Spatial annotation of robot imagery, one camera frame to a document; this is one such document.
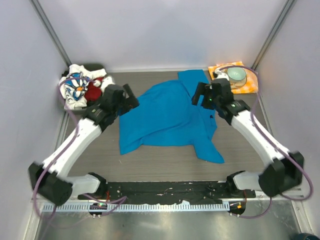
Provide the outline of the light blue ceramic bowl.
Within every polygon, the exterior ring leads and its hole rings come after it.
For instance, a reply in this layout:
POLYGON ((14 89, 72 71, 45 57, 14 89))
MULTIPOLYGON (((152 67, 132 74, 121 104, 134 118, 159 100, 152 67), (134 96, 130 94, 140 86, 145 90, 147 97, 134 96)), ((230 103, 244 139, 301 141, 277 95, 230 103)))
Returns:
POLYGON ((226 71, 229 80, 231 82, 241 82, 244 81, 247 77, 246 71, 241 67, 230 67, 226 71))

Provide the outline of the blue t shirt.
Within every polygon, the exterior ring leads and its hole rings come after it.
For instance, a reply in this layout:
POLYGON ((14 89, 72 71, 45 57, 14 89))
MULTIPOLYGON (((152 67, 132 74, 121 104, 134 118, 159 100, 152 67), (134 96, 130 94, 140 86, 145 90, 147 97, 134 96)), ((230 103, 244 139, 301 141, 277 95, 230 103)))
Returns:
POLYGON ((119 118, 120 153, 128 154, 141 145, 193 146, 198 159, 223 164, 212 142, 216 112, 192 104, 198 83, 208 81, 202 69, 185 70, 177 79, 156 84, 139 96, 139 106, 119 118))

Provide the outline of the orange checkered cloth napkin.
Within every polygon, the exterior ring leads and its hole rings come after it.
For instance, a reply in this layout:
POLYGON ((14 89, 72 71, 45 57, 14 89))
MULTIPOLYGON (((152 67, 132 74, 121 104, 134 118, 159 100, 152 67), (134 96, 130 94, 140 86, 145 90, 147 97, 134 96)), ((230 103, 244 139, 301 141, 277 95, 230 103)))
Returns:
MULTIPOLYGON (((235 61, 235 62, 224 63, 224 64, 234 64, 237 67, 244 66, 242 61, 235 61)), ((214 70, 218 66, 221 66, 221 65, 224 65, 224 64, 216 64, 216 65, 208 67, 209 75, 210 75, 212 80, 214 80, 214 77, 213 77, 214 70)), ((246 71, 246 78, 247 78, 246 84, 244 86, 240 87, 240 88, 232 89, 231 91, 234 94, 252 94, 252 93, 258 92, 259 85, 258 85, 257 76, 250 69, 247 69, 247 68, 243 68, 243 69, 246 71)))

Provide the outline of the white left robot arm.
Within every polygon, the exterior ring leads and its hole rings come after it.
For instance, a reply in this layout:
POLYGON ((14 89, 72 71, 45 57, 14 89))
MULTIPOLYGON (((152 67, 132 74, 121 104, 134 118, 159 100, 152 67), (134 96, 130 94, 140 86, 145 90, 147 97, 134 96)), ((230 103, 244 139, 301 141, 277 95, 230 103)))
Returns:
POLYGON ((128 84, 108 85, 97 103, 85 109, 75 129, 59 148, 42 163, 33 162, 28 175, 35 194, 56 206, 62 206, 71 197, 88 194, 100 200, 107 192, 107 180, 90 172, 84 176, 68 174, 84 150, 118 116, 139 106, 139 101, 128 84))

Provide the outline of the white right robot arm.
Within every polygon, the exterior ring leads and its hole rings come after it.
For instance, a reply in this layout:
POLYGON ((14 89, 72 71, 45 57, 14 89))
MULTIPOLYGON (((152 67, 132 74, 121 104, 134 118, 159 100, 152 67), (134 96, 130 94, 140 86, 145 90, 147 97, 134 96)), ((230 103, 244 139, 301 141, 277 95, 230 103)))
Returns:
POLYGON ((237 130, 253 147, 265 168, 260 173, 239 171, 227 177, 226 193, 233 198, 244 190, 262 191, 275 197, 302 183, 303 155, 284 147, 261 125, 250 107, 235 99, 226 78, 212 83, 199 82, 192 97, 197 105, 202 99, 204 109, 215 110, 230 126, 237 130))

